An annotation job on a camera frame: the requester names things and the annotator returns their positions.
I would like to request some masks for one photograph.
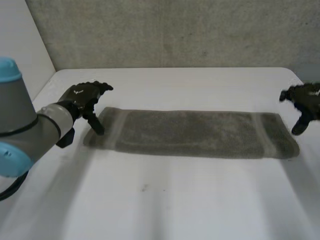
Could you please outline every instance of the white table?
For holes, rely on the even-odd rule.
[[[96,105],[145,110],[299,113],[279,94],[300,80],[285,68],[70,69],[34,101],[56,102],[71,85],[96,79],[114,91]],[[313,240],[320,229],[320,126],[296,138],[288,160],[127,154],[53,147],[18,193],[0,202],[2,240]]]

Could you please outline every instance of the white wall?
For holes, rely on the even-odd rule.
[[[15,59],[32,100],[56,72],[24,0],[0,0],[0,56]]]

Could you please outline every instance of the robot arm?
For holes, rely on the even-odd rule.
[[[0,175],[20,177],[54,145],[70,145],[81,117],[103,135],[94,105],[108,90],[113,88],[97,81],[74,85],[58,102],[35,112],[15,61],[0,58]]]

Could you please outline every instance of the blue joint cap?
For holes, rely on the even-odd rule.
[[[15,62],[10,57],[0,56],[0,84],[19,80],[21,72]]]
[[[0,175],[4,177],[20,177],[27,172],[34,162],[22,150],[6,142],[0,141]]]

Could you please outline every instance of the concrete wall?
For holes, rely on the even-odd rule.
[[[0,0],[0,56],[15,59],[32,100],[56,72],[24,0]]]
[[[56,70],[320,63],[319,0],[27,0]]]

